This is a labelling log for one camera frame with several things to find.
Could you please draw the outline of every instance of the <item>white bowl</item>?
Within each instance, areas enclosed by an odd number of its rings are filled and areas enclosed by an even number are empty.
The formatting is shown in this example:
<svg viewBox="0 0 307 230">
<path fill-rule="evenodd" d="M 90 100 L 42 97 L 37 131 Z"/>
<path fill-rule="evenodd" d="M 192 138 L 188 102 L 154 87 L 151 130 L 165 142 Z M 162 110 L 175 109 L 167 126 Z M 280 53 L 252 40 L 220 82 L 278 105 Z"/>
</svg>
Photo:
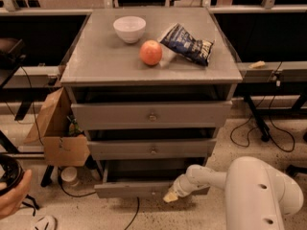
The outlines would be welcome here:
<svg viewBox="0 0 307 230">
<path fill-rule="evenodd" d="M 146 21 L 141 17 L 125 16 L 114 21 L 117 35 L 127 43 L 137 42 L 145 32 Z"/>
</svg>

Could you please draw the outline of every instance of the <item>human hand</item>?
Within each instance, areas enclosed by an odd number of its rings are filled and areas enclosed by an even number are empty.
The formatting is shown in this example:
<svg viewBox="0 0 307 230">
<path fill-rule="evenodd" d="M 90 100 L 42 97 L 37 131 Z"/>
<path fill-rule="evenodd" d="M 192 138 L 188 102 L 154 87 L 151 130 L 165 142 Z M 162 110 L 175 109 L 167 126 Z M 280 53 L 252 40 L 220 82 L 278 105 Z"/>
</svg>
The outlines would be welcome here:
<svg viewBox="0 0 307 230">
<path fill-rule="evenodd" d="M 16 213 L 30 191 L 32 171 L 27 170 L 19 184 L 9 190 L 6 194 L 0 196 L 0 219 Z"/>
</svg>

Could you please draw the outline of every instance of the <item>concrete floor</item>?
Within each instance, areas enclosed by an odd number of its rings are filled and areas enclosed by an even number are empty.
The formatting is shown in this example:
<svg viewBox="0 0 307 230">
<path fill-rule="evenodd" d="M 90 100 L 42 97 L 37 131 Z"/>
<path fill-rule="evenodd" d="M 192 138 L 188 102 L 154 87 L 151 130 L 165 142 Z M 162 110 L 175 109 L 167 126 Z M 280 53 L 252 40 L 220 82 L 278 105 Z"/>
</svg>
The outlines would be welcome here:
<svg viewBox="0 0 307 230">
<path fill-rule="evenodd" d="M 266 161 L 277 169 L 284 171 L 288 165 L 307 167 L 307 144 L 302 139 L 306 131 L 306 119 L 301 117 L 272 117 L 273 123 L 280 128 L 287 129 L 295 137 L 295 151 L 288 153 L 278 149 L 272 141 L 264 143 L 260 140 L 261 133 L 255 129 L 249 136 L 250 146 L 242 148 L 230 140 L 233 128 L 244 123 L 249 116 L 246 104 L 234 99 L 234 105 L 226 124 L 220 129 L 218 142 L 207 166 L 216 171 L 226 171 L 231 161 L 240 156 L 253 156 Z M 33 115 L 30 113 L 22 122 L 30 124 Z M 290 149 L 292 140 L 287 134 L 275 129 L 267 120 L 274 139 L 284 149 Z M 0 116 L 0 128 L 16 144 L 22 142 L 23 137 L 31 125 L 21 125 L 13 121 L 11 114 Z M 234 132 L 233 138 L 237 143 L 247 143 L 248 131 L 255 127 L 252 119 L 247 125 Z M 35 223 L 45 215 L 52 215 L 58 221 L 58 230 L 98 230 L 125 229 L 137 210 L 137 198 L 98 198 L 97 195 L 86 197 L 72 197 L 66 195 L 57 183 L 57 172 L 52 174 L 53 183 L 45 188 L 40 187 L 46 165 L 43 159 L 19 159 L 24 169 L 31 169 L 34 173 L 30 195 L 36 198 L 41 209 L 32 216 L 32 209 L 21 207 L 11 217 L 0 221 L 0 229 L 28 230 L 33 229 Z M 81 183 L 75 187 L 65 187 L 72 195 L 82 196 L 94 192 L 95 181 L 87 168 L 78 168 Z M 307 194 L 306 175 L 299 174 L 295 180 L 300 185 L 305 198 Z M 307 225 L 307 203 L 301 211 L 291 217 L 285 217 L 287 230 L 305 230 Z M 140 208 L 134 222 L 129 229 L 225 229 L 224 192 L 210 188 L 207 195 L 193 195 L 179 201 L 166 204 L 162 198 L 140 198 Z"/>
</svg>

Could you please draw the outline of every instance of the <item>cardboard flap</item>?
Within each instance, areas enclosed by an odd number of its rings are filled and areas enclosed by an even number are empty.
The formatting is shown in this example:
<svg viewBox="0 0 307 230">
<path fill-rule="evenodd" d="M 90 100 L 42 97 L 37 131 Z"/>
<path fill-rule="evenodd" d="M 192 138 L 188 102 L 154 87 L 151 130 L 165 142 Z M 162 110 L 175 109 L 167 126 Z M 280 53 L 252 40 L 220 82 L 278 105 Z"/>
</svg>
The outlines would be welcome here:
<svg viewBox="0 0 307 230">
<path fill-rule="evenodd" d="M 89 156 L 85 137 L 45 137 L 45 161 L 52 166 L 83 166 Z"/>
<path fill-rule="evenodd" d="M 45 136 L 64 136 L 69 126 L 70 105 L 64 88 L 49 94 L 36 118 L 37 125 L 33 124 L 24 143 L 29 144 Z"/>
</svg>

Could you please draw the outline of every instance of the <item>countertop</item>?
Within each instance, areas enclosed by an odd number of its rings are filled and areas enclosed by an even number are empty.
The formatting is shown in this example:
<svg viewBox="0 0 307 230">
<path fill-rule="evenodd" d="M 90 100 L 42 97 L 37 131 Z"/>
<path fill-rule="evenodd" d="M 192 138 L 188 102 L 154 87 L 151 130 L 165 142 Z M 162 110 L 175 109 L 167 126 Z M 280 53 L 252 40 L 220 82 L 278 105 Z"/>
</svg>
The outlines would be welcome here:
<svg viewBox="0 0 307 230">
<path fill-rule="evenodd" d="M 146 32 L 134 44 L 122 41 L 113 22 L 127 15 L 143 17 Z M 157 39 L 172 24 L 181 24 L 195 39 L 215 41 L 209 65 L 203 67 L 177 55 L 149 67 L 139 58 L 148 39 Z M 61 78 L 64 86 L 116 84 L 212 84 L 242 81 L 237 65 L 206 8 L 141 7 L 93 10 Z"/>
</svg>

